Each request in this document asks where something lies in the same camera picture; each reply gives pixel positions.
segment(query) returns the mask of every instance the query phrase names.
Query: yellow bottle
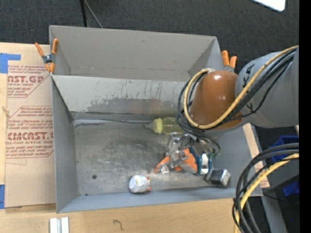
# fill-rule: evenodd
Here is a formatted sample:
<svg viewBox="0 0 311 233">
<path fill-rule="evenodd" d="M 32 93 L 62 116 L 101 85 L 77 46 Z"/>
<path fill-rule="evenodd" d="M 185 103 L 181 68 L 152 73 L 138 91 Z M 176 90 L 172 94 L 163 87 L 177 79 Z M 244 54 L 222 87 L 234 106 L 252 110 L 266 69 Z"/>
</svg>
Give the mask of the yellow bottle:
<svg viewBox="0 0 311 233">
<path fill-rule="evenodd" d="M 158 134 L 184 133 L 174 117 L 157 118 L 152 123 L 146 124 L 145 128 Z"/>
</svg>

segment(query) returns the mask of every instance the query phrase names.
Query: blue tape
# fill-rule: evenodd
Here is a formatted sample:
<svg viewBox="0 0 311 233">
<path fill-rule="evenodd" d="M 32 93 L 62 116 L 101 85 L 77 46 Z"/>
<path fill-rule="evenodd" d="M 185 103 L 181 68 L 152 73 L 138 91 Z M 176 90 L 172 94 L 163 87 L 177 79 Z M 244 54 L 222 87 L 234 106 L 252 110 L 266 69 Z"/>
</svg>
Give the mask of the blue tape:
<svg viewBox="0 0 311 233">
<path fill-rule="evenodd" d="M 9 60 L 20 60 L 20 54 L 0 53 L 0 73 L 8 73 Z"/>
<path fill-rule="evenodd" d="M 4 185 L 0 184 L 0 209 L 4 209 Z"/>
</svg>

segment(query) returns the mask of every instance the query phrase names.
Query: black carpet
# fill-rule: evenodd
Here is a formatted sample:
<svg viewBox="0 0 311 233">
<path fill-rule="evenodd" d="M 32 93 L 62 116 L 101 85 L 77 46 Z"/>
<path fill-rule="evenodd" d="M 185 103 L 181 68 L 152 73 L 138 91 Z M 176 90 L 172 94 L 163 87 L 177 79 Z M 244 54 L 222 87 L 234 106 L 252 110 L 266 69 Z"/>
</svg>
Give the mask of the black carpet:
<svg viewBox="0 0 311 233">
<path fill-rule="evenodd" d="M 299 44 L 299 0 L 276 12 L 251 0 L 87 0 L 104 28 L 212 35 L 236 55 L 237 71 L 253 59 Z M 99 27 L 88 10 L 90 27 Z M 79 0 L 0 0 L 0 41 L 48 44 L 49 26 L 83 27 Z M 265 149 L 294 128 L 260 129 Z M 263 210 L 255 202 L 258 210 Z M 267 230 L 264 217 L 258 217 Z"/>
</svg>

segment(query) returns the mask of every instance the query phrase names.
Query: bottle cap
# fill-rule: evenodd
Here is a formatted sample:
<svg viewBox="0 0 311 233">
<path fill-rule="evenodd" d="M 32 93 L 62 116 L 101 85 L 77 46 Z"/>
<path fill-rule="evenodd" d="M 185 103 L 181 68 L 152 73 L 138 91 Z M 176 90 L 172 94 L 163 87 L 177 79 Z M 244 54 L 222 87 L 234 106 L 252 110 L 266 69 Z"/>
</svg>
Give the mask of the bottle cap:
<svg viewBox="0 0 311 233">
<path fill-rule="evenodd" d="M 154 132 L 161 134 L 163 131 L 163 122 L 162 119 L 158 118 L 154 120 L 155 127 L 154 127 Z"/>
</svg>

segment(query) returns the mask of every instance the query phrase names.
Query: brown motor housing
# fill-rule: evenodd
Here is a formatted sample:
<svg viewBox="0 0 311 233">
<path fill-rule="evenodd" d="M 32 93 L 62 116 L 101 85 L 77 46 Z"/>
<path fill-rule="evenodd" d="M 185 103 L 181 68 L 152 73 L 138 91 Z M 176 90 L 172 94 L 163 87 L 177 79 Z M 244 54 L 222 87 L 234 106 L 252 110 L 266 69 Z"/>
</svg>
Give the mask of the brown motor housing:
<svg viewBox="0 0 311 233">
<path fill-rule="evenodd" d="M 219 70 L 208 73 L 197 85 L 193 103 L 190 107 L 192 120 L 200 125 L 208 125 L 216 121 L 235 100 L 236 73 Z M 214 128 L 229 129 L 238 125 L 237 119 Z"/>
</svg>

